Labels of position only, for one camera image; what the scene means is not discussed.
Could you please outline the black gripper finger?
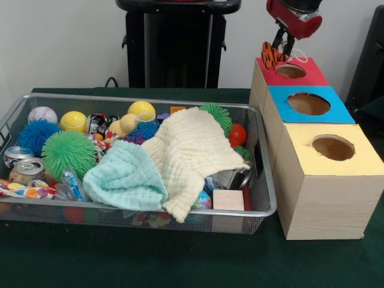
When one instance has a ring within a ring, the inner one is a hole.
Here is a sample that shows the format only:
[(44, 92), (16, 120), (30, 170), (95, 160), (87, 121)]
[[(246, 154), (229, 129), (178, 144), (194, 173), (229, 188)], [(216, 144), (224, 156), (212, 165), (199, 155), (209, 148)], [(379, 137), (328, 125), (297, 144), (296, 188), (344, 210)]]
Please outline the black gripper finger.
[(272, 43), (273, 48), (277, 49), (279, 45), (283, 42), (283, 35), (284, 35), (284, 27), (280, 27)]
[(287, 43), (286, 45), (283, 47), (283, 56), (284, 56), (284, 60), (285, 61), (288, 61), (289, 58), (290, 58), (290, 55), (291, 55), (291, 52), (292, 52), (292, 49), (293, 49), (293, 45), (295, 43), (295, 38), (293, 35), (291, 35), (290, 33), (287, 34)]

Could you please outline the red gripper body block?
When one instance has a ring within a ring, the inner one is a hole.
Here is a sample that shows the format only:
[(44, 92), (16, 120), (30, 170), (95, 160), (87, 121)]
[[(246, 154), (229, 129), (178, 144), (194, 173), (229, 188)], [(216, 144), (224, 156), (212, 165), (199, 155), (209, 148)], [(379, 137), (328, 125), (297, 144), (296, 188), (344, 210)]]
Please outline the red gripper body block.
[(267, 1), (266, 9), (279, 25), (297, 40), (309, 38), (322, 24), (318, 8), (315, 11), (298, 11), (283, 1)]

